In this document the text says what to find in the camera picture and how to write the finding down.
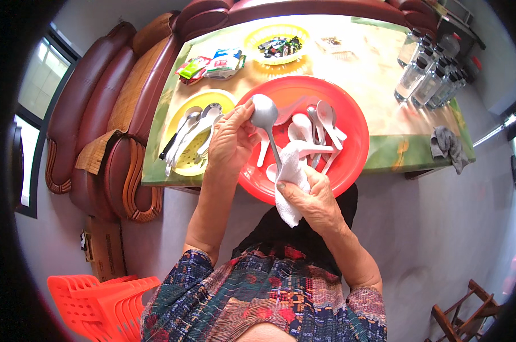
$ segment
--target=hand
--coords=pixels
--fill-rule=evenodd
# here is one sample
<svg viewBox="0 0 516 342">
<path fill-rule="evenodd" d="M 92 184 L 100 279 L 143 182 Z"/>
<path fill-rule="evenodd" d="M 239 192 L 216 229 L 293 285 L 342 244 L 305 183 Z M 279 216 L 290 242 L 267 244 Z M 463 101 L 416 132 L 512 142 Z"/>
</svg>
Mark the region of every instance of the hand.
<svg viewBox="0 0 516 342">
<path fill-rule="evenodd" d="M 253 112 L 254 103 L 249 99 L 216 124 L 210 141 L 207 168 L 229 176 L 239 174 L 261 140 L 255 126 L 248 121 Z"/>
<path fill-rule="evenodd" d="M 304 171 L 311 186 L 309 194 L 290 182 L 278 182 L 279 192 L 302 213 L 311 229 L 319 235 L 342 227 L 345 220 L 330 188 L 328 176 L 310 166 L 305 167 Z"/>
</svg>

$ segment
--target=black utensil handle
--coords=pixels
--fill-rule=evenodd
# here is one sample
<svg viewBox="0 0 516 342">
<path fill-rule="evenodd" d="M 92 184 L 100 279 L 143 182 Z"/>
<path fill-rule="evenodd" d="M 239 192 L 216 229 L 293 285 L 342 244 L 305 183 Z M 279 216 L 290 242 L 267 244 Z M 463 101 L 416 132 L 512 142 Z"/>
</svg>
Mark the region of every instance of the black utensil handle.
<svg viewBox="0 0 516 342">
<path fill-rule="evenodd" d="M 176 132 L 173 137 L 171 138 L 171 140 L 169 140 L 169 142 L 165 145 L 165 148 L 163 148 L 163 152 L 161 152 L 159 154 L 159 159 L 161 160 L 165 160 L 165 155 L 167 154 L 167 152 L 169 151 L 169 149 L 173 146 L 174 144 L 174 140 L 177 138 L 177 135 L 178 135 L 178 132 Z"/>
</svg>

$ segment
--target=red bottle cap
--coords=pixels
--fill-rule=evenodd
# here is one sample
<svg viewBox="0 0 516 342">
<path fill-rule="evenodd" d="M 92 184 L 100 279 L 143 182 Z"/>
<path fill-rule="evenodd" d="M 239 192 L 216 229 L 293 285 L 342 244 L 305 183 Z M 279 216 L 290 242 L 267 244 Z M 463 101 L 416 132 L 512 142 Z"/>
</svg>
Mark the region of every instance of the red bottle cap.
<svg viewBox="0 0 516 342">
<path fill-rule="evenodd" d="M 482 70 L 482 63 L 480 63 L 480 61 L 478 60 L 478 58 L 476 58 L 476 56 L 471 57 L 471 60 L 474 64 L 476 64 L 476 67 L 478 68 L 478 70 Z"/>
</svg>

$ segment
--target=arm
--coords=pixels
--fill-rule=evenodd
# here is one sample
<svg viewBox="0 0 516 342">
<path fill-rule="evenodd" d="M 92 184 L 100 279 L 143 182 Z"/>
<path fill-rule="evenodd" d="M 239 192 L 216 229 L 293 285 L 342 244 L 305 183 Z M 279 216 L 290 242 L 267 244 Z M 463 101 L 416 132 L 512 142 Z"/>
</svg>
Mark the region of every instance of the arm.
<svg viewBox="0 0 516 342">
<path fill-rule="evenodd" d="M 305 171 L 311 186 L 309 194 L 288 182 L 278 183 L 277 188 L 321 235 L 351 290 L 371 286 L 381 293 L 378 265 L 345 223 L 328 177 L 310 167 Z"/>
<path fill-rule="evenodd" d="M 239 172 L 260 141 L 248 121 L 253 112 L 254 104 L 249 100 L 216 125 L 199 202 L 188 225 L 183 251 L 203 251 L 213 266 L 218 261 Z"/>
</svg>

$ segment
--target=wooden chair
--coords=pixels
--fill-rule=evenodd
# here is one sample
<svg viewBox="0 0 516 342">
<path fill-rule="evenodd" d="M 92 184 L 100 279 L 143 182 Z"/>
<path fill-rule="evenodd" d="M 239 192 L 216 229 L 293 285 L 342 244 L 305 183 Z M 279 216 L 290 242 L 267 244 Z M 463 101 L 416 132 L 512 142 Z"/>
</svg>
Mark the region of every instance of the wooden chair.
<svg viewBox="0 0 516 342">
<path fill-rule="evenodd" d="M 473 279 L 468 282 L 469 292 L 465 297 L 461 298 L 457 303 L 452 305 L 451 308 L 442 312 L 438 305 L 432 307 L 432 316 L 439 323 L 440 328 L 445 335 L 438 339 L 436 342 L 441 342 L 444 339 L 448 339 L 450 342 L 468 342 L 473 337 L 480 339 L 482 337 L 481 329 L 484 325 L 486 318 L 493 316 L 497 319 L 497 314 L 502 309 L 503 305 L 497 304 L 494 301 L 494 295 L 488 294 L 483 288 L 480 287 Z M 459 318 L 459 310 L 463 302 L 469 298 L 472 294 L 476 294 L 484 303 L 471 315 L 466 321 Z M 454 318 L 450 323 L 447 315 L 455 309 Z M 430 339 L 425 339 L 425 342 L 431 342 Z"/>
</svg>

